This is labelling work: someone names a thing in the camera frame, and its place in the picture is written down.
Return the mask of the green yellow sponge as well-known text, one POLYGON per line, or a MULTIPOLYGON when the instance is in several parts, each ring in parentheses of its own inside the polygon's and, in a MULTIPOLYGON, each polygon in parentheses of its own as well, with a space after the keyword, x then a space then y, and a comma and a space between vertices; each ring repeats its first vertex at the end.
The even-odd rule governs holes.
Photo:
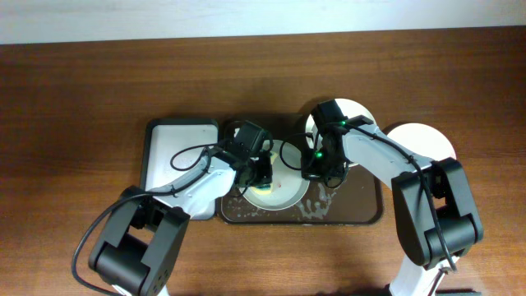
MULTIPOLYGON (((278 157, 278 154, 276 152, 271 151, 270 152, 270 164, 273 165, 276 158, 278 157)), ((260 185, 257 187, 254 187, 253 191, 255 194, 258 195, 269 195, 273 189, 273 183, 260 185)))

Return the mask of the pale green plate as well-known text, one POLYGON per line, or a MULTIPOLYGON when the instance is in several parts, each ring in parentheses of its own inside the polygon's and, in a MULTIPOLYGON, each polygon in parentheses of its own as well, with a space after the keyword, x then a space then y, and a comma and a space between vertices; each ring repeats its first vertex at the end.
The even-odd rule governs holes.
POLYGON ((292 144, 285 144, 282 153, 279 153, 281 140, 273 140, 271 151, 276 152, 278 157, 272 165, 272 183, 273 189, 269 195, 255 194, 254 187, 249 187, 242 196, 252 205, 262 210, 284 210, 293 206, 300 201, 310 182, 302 178, 301 172, 292 170, 287 167, 281 158, 284 158, 287 164, 293 167, 300 166, 301 152, 292 144))

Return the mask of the cream white plate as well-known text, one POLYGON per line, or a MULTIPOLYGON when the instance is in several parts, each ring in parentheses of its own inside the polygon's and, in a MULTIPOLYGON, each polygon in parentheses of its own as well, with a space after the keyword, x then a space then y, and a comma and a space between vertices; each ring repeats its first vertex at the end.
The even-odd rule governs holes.
POLYGON ((346 124, 353 123, 353 118, 356 120, 356 125, 361 124, 368 124, 368 123, 375 123, 376 120, 371 115, 371 113, 361 104, 359 104, 356 101, 350 100, 350 99, 335 99, 338 103, 339 107, 342 109, 345 116, 348 117, 348 119, 345 122, 341 122, 341 124, 332 123, 325 127, 323 130, 318 131, 316 128, 316 125, 313 121, 313 118, 311 116, 311 113, 308 115, 306 123, 305 123, 305 133, 306 135, 306 143, 307 147, 314 147, 314 149, 321 146, 321 141, 323 140, 323 136, 327 132, 339 132, 344 135, 348 132, 348 129, 345 127, 346 124))

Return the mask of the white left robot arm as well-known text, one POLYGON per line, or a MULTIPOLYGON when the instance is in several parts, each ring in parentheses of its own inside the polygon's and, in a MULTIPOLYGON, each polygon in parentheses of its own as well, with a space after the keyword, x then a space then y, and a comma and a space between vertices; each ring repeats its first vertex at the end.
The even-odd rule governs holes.
POLYGON ((107 222, 88 265, 113 286, 113 294, 165 295, 191 217, 232 187, 271 181, 269 154, 237 162, 223 153, 204 153, 171 183, 149 191, 131 186, 104 212, 107 222))

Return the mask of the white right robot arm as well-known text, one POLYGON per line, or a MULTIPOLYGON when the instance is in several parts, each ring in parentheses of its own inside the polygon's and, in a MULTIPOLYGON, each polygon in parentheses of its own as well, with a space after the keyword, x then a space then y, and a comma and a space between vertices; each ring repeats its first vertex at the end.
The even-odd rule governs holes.
POLYGON ((392 191, 404 259, 387 287, 390 295, 435 295, 457 261, 482 241, 484 229, 461 163, 436 160, 390 139, 375 123, 308 123, 324 142, 317 160, 338 157, 366 169, 392 191))

